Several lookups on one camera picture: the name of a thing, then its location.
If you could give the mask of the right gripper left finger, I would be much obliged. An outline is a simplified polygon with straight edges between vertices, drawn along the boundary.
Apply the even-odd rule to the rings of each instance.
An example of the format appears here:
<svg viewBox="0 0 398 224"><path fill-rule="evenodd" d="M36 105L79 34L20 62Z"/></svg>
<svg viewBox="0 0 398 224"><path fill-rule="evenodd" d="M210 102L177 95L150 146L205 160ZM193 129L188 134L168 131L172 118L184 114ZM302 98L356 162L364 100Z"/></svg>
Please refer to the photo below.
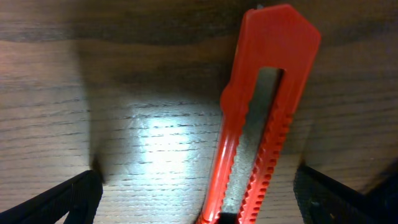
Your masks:
<svg viewBox="0 0 398 224"><path fill-rule="evenodd" d="M101 176L87 170L1 213L2 224L93 224L103 194Z"/></svg>

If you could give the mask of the orange utility knife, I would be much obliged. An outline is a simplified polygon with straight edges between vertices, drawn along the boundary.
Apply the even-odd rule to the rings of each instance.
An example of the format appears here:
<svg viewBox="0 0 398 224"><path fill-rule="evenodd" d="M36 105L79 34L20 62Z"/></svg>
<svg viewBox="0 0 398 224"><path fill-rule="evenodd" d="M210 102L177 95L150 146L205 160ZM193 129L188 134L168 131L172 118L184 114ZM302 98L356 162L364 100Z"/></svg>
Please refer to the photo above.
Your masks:
<svg viewBox="0 0 398 224"><path fill-rule="evenodd" d="M220 98L223 114L208 189L198 223L220 223L236 161L251 156L234 223L254 223L266 196L294 113L320 46L319 31L290 4L244 13L231 78Z"/></svg>

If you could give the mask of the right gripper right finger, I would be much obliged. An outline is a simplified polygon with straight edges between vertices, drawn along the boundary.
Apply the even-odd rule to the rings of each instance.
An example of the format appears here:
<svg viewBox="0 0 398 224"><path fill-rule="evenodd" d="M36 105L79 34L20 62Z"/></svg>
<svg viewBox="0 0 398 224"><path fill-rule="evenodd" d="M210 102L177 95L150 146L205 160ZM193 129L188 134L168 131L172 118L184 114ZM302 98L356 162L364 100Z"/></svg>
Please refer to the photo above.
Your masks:
<svg viewBox="0 0 398 224"><path fill-rule="evenodd" d="M294 179L294 194L305 224L397 223L397 174L367 194L302 164Z"/></svg>

